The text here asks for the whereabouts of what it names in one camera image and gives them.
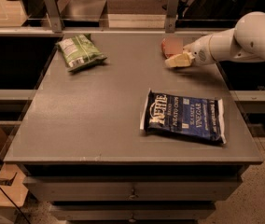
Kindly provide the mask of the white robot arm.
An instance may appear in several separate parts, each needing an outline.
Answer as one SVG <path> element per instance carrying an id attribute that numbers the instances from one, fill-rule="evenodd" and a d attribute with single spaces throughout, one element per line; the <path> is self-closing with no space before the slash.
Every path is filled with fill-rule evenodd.
<path id="1" fill-rule="evenodd" d="M 265 13 L 245 14 L 234 28 L 202 36 L 178 52 L 169 52 L 171 44 L 167 39 L 162 40 L 161 47 L 169 68 L 223 61 L 265 62 Z"/>

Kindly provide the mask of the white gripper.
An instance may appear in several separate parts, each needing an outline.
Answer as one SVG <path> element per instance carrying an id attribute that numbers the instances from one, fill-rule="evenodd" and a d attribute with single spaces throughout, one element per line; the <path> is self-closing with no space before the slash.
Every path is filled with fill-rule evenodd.
<path id="1" fill-rule="evenodd" d="M 169 68 L 189 67 L 215 63 L 210 50 L 211 35 L 205 35 L 183 47 L 187 52 L 166 56 L 165 64 Z"/>

